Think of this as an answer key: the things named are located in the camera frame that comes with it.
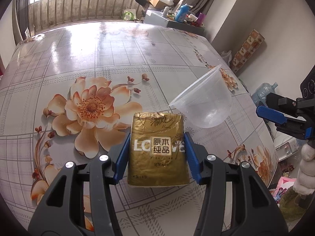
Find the white wall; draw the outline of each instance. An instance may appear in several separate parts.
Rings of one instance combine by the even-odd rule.
[[[263,82],[277,82],[279,95],[301,97],[300,83],[315,64],[315,16],[305,0],[264,0],[248,32],[253,28],[265,42],[238,77],[250,93]]]
[[[253,21],[263,0],[236,0],[228,17],[213,38],[211,45],[219,52],[232,50],[232,54],[240,48],[252,30],[248,25]]]
[[[236,0],[214,0],[204,20],[205,37],[211,43],[227,16],[229,15]]]
[[[5,68],[7,68],[11,60],[14,50],[15,42],[12,28],[11,2],[0,20],[0,56]]]

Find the blue bottle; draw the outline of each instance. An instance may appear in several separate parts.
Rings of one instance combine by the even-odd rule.
[[[187,12],[189,11],[189,8],[190,6],[188,4],[182,5],[181,9],[179,10],[175,17],[175,21],[183,23],[187,15]]]

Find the gold tissue package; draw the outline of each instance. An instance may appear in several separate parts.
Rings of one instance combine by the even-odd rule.
[[[162,187],[188,183],[182,115],[135,113],[131,126],[128,184]]]

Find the clear plastic bowl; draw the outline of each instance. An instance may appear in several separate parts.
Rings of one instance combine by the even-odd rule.
[[[207,72],[170,103],[198,127],[218,126],[230,115],[232,96],[222,78],[221,66]]]

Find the cardboard box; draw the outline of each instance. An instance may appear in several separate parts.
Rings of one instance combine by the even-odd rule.
[[[163,10],[166,6],[166,3],[161,2],[160,0],[149,0],[149,2],[157,9]]]

